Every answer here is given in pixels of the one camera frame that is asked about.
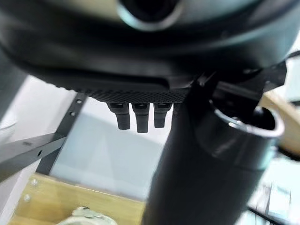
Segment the gray metal bar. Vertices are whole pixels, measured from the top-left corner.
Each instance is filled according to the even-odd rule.
[[[67,136],[70,132],[73,124],[75,123],[77,116],[79,115],[79,112],[81,111],[83,104],[85,103],[87,99],[87,96],[78,93],[73,102],[71,103],[69,109],[67,110],[64,118],[62,119],[59,127],[56,130],[57,134],[61,134],[63,136]],[[48,156],[42,158],[41,162],[39,163],[37,167],[37,172],[45,175],[49,175],[53,164],[55,163],[61,148],[55,150]]]
[[[0,122],[26,76],[0,49]]]
[[[65,139],[65,136],[53,133],[2,145],[0,182],[59,149]]]

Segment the metal ring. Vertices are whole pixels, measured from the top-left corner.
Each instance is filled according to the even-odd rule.
[[[182,1],[179,1],[173,12],[170,13],[165,19],[159,22],[145,22],[132,15],[120,0],[117,5],[118,14],[124,23],[137,30],[146,32],[155,32],[170,27],[177,21],[177,19],[181,15],[182,9],[183,3]]]

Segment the metal bolt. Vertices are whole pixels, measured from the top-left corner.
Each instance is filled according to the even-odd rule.
[[[33,179],[31,181],[31,185],[34,186],[34,187],[36,187],[38,185],[38,181],[36,179]]]
[[[26,203],[30,202],[30,195],[24,196],[24,202],[26,202]]]

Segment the textured black surface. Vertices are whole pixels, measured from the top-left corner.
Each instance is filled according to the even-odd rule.
[[[134,90],[76,90],[107,103],[181,103],[190,89],[170,91],[134,91]]]

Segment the round black component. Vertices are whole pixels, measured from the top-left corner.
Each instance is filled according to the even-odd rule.
[[[169,16],[178,0],[121,0],[124,7],[144,22],[159,22]]]

